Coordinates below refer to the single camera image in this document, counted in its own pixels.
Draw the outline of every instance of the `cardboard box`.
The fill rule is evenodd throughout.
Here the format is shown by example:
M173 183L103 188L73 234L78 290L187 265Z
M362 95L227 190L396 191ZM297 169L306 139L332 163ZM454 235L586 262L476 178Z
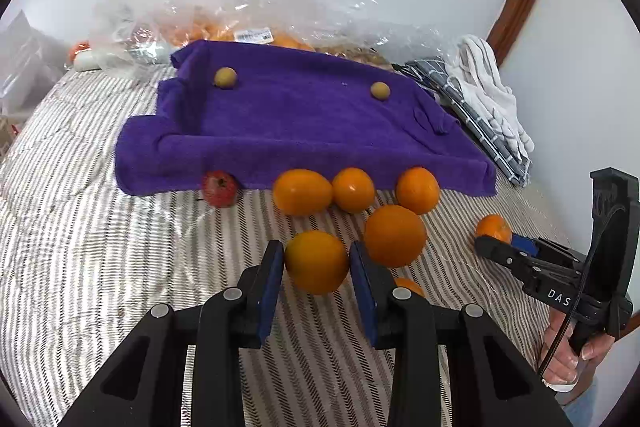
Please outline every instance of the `cardboard box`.
M4 116L0 116L0 160L9 152L9 147L14 142L14 130Z

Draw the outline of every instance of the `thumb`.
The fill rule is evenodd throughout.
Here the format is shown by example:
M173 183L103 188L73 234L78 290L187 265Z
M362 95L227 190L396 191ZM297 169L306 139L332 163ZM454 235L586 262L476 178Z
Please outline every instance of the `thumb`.
M596 357L603 357L607 354L615 339L611 335L602 333L593 337L589 342L584 344L582 348L581 357L583 360L591 360Z

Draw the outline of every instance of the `human hand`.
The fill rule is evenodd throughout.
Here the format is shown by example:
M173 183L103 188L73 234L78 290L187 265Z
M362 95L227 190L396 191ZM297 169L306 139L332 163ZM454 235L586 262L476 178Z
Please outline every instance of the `human hand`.
M564 320L564 314L553 308L549 309L549 327L546 328L543 336L543 347L540 353L540 360L544 360L549 347L556 337L556 333L562 325ZM551 359L545 374L543 375L547 383L570 383L575 381L577 376L576 367L578 365L578 356L574 353L574 350L569 345L569 337L574 332L572 325L569 325L564 332L564 337L558 344L558 349L554 353L554 357ZM590 365L598 365L605 355L611 349L614 338L606 333L600 333L592 337L580 352L580 357L583 360L590 360Z

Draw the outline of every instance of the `fingernail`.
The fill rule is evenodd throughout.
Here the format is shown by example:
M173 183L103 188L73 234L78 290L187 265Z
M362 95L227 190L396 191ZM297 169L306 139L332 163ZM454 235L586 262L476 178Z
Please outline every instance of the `fingernail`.
M592 356L593 356L593 347L584 346L584 349L582 350L582 359L589 360Z

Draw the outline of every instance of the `blue gripper pad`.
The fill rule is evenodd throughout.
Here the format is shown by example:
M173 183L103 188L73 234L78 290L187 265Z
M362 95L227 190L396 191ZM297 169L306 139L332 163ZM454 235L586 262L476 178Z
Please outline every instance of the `blue gripper pad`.
M528 253L532 257L538 256L538 247L529 237L513 233L511 235L511 246L516 250Z
M260 345L269 336L271 332L271 323L273 315L276 312L276 304L278 302L278 294L280 293L280 283L282 282L282 271L284 270L284 249L282 243L278 241L275 248L273 261L267 276L267 283L264 286L264 293L260 299L260 315L258 322L258 337Z
M376 321L376 302L373 300L367 273L364 271L360 252L356 243L351 244L349 249L349 264L351 270L351 281L358 302L360 320L364 326L365 335L369 339L371 346L375 346L378 341L378 324Z

